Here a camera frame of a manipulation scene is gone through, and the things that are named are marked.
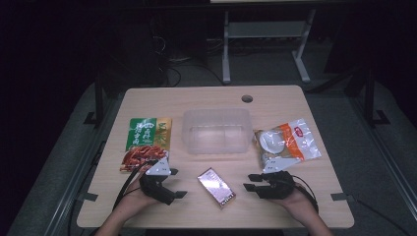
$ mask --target table hole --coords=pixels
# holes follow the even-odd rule
[[[242,101],[246,102],[246,103],[251,103],[254,100],[253,97],[251,97],[250,95],[243,95],[242,96]]]

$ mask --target metal stand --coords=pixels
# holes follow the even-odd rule
[[[230,84],[230,67],[229,67],[229,38],[244,37],[301,37],[301,42],[297,50],[292,52],[301,80],[304,83],[310,81],[310,77],[301,59],[304,48],[309,37],[310,29],[313,23],[316,10],[310,11],[307,21],[296,22],[239,22],[230,23],[229,13],[224,14],[224,46],[223,46],[223,82]]]
[[[390,124],[388,118],[382,110],[376,110],[380,119],[374,119],[374,91],[375,91],[375,77],[372,72],[372,68],[369,66],[356,66],[345,73],[329,80],[328,82],[310,90],[306,90],[305,93],[320,93],[333,85],[341,82],[342,80],[349,79],[349,84],[344,89],[344,93],[349,97],[356,97],[365,87],[365,99],[364,99],[364,118],[368,124],[374,128],[375,125]]]
[[[95,125],[97,128],[104,116],[103,112],[103,87],[101,84],[100,75],[95,77],[94,83],[94,90],[95,90],[95,119],[92,118],[94,116],[94,112],[89,112],[84,124],[88,125]]]
[[[292,57],[294,58],[295,65],[297,65],[298,72],[301,76],[301,81],[304,83],[310,82],[309,74],[307,73],[306,67],[304,66],[303,61],[301,60],[301,56],[304,52],[304,47],[306,46],[307,39],[310,34],[310,29],[312,28],[313,19],[316,15],[316,10],[311,10],[309,13],[309,17],[307,18],[307,22],[304,25],[303,34],[301,35],[301,43],[300,46],[296,51],[292,51]]]

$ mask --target green label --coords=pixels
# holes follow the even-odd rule
[[[126,150],[131,146],[153,146],[156,131],[156,118],[134,118],[129,126]]]

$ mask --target metal frame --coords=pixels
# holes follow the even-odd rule
[[[364,108],[361,105],[361,102],[358,100],[358,98],[350,98],[350,103],[352,104],[352,107],[354,108],[355,112],[357,112],[358,117],[361,118],[360,121],[362,123],[362,126],[367,131],[369,137],[372,139],[375,146],[380,151],[380,154],[387,166],[387,170],[392,178],[392,181],[398,188],[399,194],[404,199],[404,202],[408,206],[408,209],[410,210],[411,214],[414,216],[414,219],[417,220],[417,194],[411,188],[408,180],[405,178],[405,176],[399,169],[399,166],[395,161],[395,156],[389,151],[387,145],[384,143],[383,139],[380,137],[375,127],[373,127],[373,125],[370,125],[369,118],[364,117],[362,115],[362,111],[366,108]]]
[[[229,38],[243,38],[243,37],[300,37],[301,42],[297,50],[292,52],[294,62],[300,73],[301,80],[304,83],[310,82],[310,77],[307,73],[306,67],[301,59],[307,39],[310,34],[310,29],[313,19],[316,14],[316,9],[310,10],[307,21],[299,22],[245,22],[245,23],[231,23],[229,22],[229,12],[224,14],[224,40],[223,40],[223,82],[230,84],[230,65],[229,65]]]
[[[51,216],[49,224],[45,229],[43,235],[58,235],[60,230],[65,223],[65,220],[68,219],[69,212],[71,211],[72,204],[74,204],[74,199],[77,198],[78,190],[83,184],[83,178],[89,174],[89,164],[96,157],[97,150],[103,148],[102,142],[107,140],[108,133],[113,126],[113,119],[116,117],[119,110],[118,102],[114,99],[109,99],[106,104],[106,113],[100,119],[99,127],[96,127],[93,130],[89,138],[89,145],[83,152],[83,158],[78,163],[77,167],[74,170],[74,174],[71,177],[71,180],[62,195],[62,198],[58,202],[58,205],[55,209],[55,212]]]

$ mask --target robotic hand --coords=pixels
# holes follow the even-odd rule
[[[260,199],[283,200],[288,197],[294,191],[294,189],[297,189],[307,197],[316,211],[319,212],[319,206],[317,204],[316,198],[314,197],[314,194],[312,196],[304,188],[297,186],[293,176],[290,175],[287,171],[279,171],[260,175],[250,174],[248,177],[252,182],[263,182],[265,180],[269,183],[269,185],[266,186],[243,184],[246,191],[257,193]]]
[[[171,205],[175,199],[182,199],[187,194],[186,191],[177,191],[174,193],[163,187],[162,182],[168,178],[169,175],[177,174],[178,170],[169,168],[166,158],[161,160],[152,159],[138,166],[132,171],[129,178],[126,180],[125,184],[120,190],[119,196],[114,203],[113,209],[115,209],[119,202],[123,199],[125,191],[129,184],[132,182],[132,179],[145,165],[151,165],[151,168],[139,179],[141,190],[144,192],[144,194],[167,205]]]

